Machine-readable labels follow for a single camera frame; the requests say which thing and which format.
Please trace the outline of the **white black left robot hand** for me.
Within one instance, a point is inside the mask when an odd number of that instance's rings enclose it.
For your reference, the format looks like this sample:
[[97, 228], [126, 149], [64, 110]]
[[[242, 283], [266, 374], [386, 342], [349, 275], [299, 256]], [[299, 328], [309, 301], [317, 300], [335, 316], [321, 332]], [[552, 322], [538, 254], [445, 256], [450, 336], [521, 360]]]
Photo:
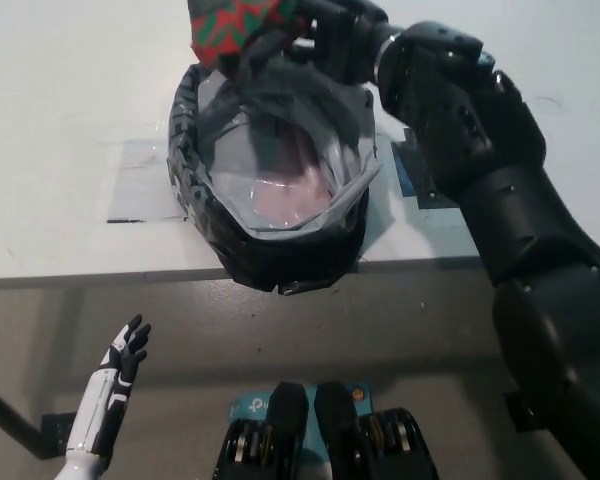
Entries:
[[123, 326], [91, 375], [78, 408], [67, 449], [108, 459], [124, 419], [151, 326], [135, 316]]

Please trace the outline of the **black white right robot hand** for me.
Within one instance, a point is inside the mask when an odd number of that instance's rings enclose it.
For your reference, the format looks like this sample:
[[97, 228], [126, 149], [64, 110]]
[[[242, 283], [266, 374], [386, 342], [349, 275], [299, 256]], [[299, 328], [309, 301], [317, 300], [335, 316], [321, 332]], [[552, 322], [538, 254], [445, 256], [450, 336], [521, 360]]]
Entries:
[[373, 30], [387, 22], [386, 12], [371, 1], [298, 1], [294, 40], [284, 53], [339, 83], [371, 82], [379, 48]]

